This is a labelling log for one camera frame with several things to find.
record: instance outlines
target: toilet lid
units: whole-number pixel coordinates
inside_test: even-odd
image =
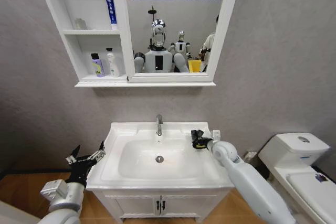
[[[336,224],[336,184],[321,173],[298,173],[288,182],[305,202],[328,224]]]

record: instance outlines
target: sink basin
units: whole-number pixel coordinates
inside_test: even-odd
[[[206,122],[164,122],[162,136],[155,123],[112,123],[106,155],[91,169],[87,188],[233,187],[207,149],[192,148],[191,130],[198,129],[210,136]]]
[[[202,169],[197,153],[190,142],[167,140],[132,140],[128,142],[120,157],[118,171],[128,178],[179,179],[193,178]],[[158,163],[156,157],[162,156]]]

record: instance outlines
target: purple bottle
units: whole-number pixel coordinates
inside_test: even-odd
[[[103,65],[101,63],[101,60],[99,59],[98,54],[95,52],[91,54],[92,57],[92,65],[94,67],[94,72],[96,73],[97,77],[103,77],[104,76],[104,69]]]

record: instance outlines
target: shampoo bottle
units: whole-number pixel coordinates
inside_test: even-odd
[[[103,65],[101,63],[101,60],[99,59],[99,56],[97,53],[91,54],[92,57],[92,65],[94,67],[94,72],[96,73],[97,77],[103,77],[104,76],[104,70]]]
[[[120,66],[118,64],[118,59],[115,57],[114,53],[112,53],[112,48],[106,48],[107,50],[107,60],[110,64],[111,69],[111,75],[113,77],[119,77],[120,76]]]

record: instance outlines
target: sink drain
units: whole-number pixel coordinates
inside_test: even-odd
[[[163,156],[157,156],[155,159],[158,163],[162,163],[163,162]]]

